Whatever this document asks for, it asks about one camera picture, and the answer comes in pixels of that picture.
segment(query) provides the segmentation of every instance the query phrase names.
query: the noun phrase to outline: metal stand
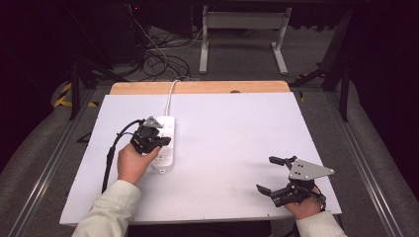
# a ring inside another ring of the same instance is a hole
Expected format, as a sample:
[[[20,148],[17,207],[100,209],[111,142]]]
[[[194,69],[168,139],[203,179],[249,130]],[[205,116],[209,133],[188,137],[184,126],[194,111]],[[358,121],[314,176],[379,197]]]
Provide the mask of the metal stand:
[[[280,29],[278,40],[272,42],[271,45],[281,74],[287,75],[288,70],[281,54],[281,45],[286,34],[291,11],[292,8],[287,8],[285,13],[208,12],[208,6],[204,6],[200,73],[207,73],[210,46],[208,29]]]
[[[103,68],[84,57],[78,57],[73,63],[71,68],[71,94],[72,94],[72,110],[70,120],[73,120],[78,112],[80,111],[80,87],[79,79],[83,82],[83,85],[86,89],[95,89],[98,82],[96,81],[95,75],[93,75],[92,70],[96,70],[110,79],[117,82],[126,82],[126,79],[120,77],[119,75],[109,71],[106,68]]]
[[[332,41],[324,54],[323,61],[317,70],[306,76],[302,76],[299,80],[289,83],[290,87],[299,87],[300,85],[311,81],[312,79],[325,74],[325,80],[321,87],[324,91],[332,91],[342,79],[341,96],[339,102],[339,112],[343,121],[348,121],[346,116],[348,93],[349,93],[349,73],[345,62],[337,62],[338,54],[341,51],[342,42],[344,40],[349,22],[352,16],[352,9],[348,9],[342,16],[339,25],[333,35]]]

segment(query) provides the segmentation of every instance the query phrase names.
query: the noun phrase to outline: metal frame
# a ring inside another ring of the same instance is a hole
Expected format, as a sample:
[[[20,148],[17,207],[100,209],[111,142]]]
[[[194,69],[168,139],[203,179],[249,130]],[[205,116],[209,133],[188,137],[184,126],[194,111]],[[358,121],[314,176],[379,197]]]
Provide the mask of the metal frame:
[[[200,73],[206,74],[208,67],[209,48],[208,29],[280,29],[278,39],[272,42],[272,50],[277,59],[282,75],[288,75],[288,70],[281,53],[292,8],[285,13],[239,13],[239,12],[208,12],[208,6],[203,10],[203,45],[201,48]]]
[[[66,151],[68,140],[71,138],[71,135],[73,134],[74,129],[80,121],[84,110],[87,108],[89,102],[91,101],[94,92],[94,90],[87,90],[87,92],[83,94],[80,113],[78,113],[68,122],[67,127],[65,128],[64,133],[61,135],[58,144],[56,145],[48,162],[46,163],[40,178],[35,183],[34,188],[28,197],[28,200],[26,201],[24,207],[21,210],[21,213],[15,221],[15,224],[10,230],[8,234],[9,237],[24,236],[25,231],[28,228],[35,212],[37,211],[37,208],[40,205],[46,190],[48,189],[49,183],[52,181],[53,175],[55,174],[55,171],[58,168],[59,163]]]
[[[392,214],[390,207],[388,206],[387,201],[385,200],[384,194],[382,193],[381,187],[379,186],[376,177],[374,176],[370,166],[367,163],[367,159],[362,152],[357,139],[355,138],[352,129],[349,127],[348,123],[345,122],[340,114],[341,111],[338,108],[338,102],[331,92],[326,92],[326,99],[329,102],[330,107],[336,115],[336,119],[339,121],[342,131],[344,132],[346,139],[349,143],[349,148],[352,152],[352,157],[354,158],[354,163],[357,166],[357,169],[364,181],[364,184],[367,188],[370,198],[373,201],[374,206],[376,207],[378,216],[382,222],[382,225],[385,228],[388,236],[403,236],[398,223]]]

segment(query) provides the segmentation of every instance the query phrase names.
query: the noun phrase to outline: metal bracket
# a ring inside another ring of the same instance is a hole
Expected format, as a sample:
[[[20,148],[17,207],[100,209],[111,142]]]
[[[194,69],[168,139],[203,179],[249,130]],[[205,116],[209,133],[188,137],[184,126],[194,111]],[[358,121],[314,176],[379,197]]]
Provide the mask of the metal bracket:
[[[333,174],[335,171],[332,169],[296,159],[290,170],[290,179],[309,181]]]
[[[147,127],[163,128],[163,126],[154,117],[149,117],[143,124]]]

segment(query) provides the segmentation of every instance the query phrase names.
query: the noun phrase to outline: white cable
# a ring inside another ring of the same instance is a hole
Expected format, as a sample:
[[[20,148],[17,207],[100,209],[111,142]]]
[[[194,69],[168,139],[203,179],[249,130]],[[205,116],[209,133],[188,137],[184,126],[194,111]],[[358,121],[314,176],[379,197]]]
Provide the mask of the white cable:
[[[178,73],[176,73],[174,70],[172,70],[172,69],[167,69],[167,70],[171,71],[173,73],[173,75],[175,75],[174,79],[181,79],[181,81],[182,81],[182,79],[189,79],[189,80],[200,80],[201,79],[200,77],[192,78],[192,77],[188,77],[188,76],[178,76]]]
[[[166,113],[165,113],[165,116],[168,116],[169,115],[169,105],[170,105],[170,99],[171,99],[171,96],[172,96],[172,91],[173,91],[173,88],[175,87],[176,82],[179,82],[179,81],[180,80],[173,81],[172,87],[170,88],[169,97],[167,98],[167,103],[166,103]]]

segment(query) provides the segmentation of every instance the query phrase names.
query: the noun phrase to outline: white sleeve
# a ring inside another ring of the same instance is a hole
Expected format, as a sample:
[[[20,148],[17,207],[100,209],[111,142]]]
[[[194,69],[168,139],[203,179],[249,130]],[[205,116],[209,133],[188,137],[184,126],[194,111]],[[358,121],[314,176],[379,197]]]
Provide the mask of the white sleeve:
[[[136,186],[120,180],[114,182],[95,201],[72,236],[124,236],[135,214],[139,195]]]
[[[322,211],[307,218],[297,220],[301,237],[343,237],[346,236],[330,211]]]

